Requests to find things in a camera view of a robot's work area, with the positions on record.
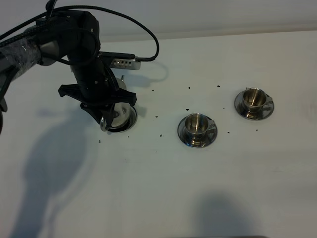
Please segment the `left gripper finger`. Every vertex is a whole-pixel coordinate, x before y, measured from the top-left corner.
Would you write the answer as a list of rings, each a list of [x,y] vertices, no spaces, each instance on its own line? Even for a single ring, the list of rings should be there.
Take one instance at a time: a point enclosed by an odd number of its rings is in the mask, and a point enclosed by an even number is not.
[[[86,111],[100,125],[102,131],[108,131],[112,128],[114,104],[95,107],[81,103],[80,108]]]
[[[78,84],[61,85],[58,93],[61,97],[69,96],[88,106],[105,106],[115,103],[129,103],[134,106],[137,101],[136,93],[121,88],[117,91],[107,93],[105,97],[98,100],[86,99],[81,93]]]

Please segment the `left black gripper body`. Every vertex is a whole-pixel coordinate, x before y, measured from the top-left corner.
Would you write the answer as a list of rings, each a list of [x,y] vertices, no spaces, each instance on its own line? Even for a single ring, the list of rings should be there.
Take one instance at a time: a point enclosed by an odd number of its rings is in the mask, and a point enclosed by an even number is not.
[[[77,84],[86,99],[98,100],[107,93],[117,91],[119,85],[109,67],[112,59],[131,60],[132,54],[100,52],[99,55],[86,66],[73,67]]]

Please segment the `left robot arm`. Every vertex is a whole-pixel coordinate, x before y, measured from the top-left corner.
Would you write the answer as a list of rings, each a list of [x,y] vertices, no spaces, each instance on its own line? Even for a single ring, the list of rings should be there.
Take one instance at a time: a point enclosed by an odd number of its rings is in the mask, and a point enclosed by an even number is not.
[[[76,83],[61,85],[58,93],[80,102],[101,130],[122,132],[136,121],[136,94],[127,90],[113,69],[139,69],[133,54],[102,52],[99,23],[87,11],[62,10],[39,18],[22,34],[0,45],[0,95],[11,82],[35,65],[68,65]]]

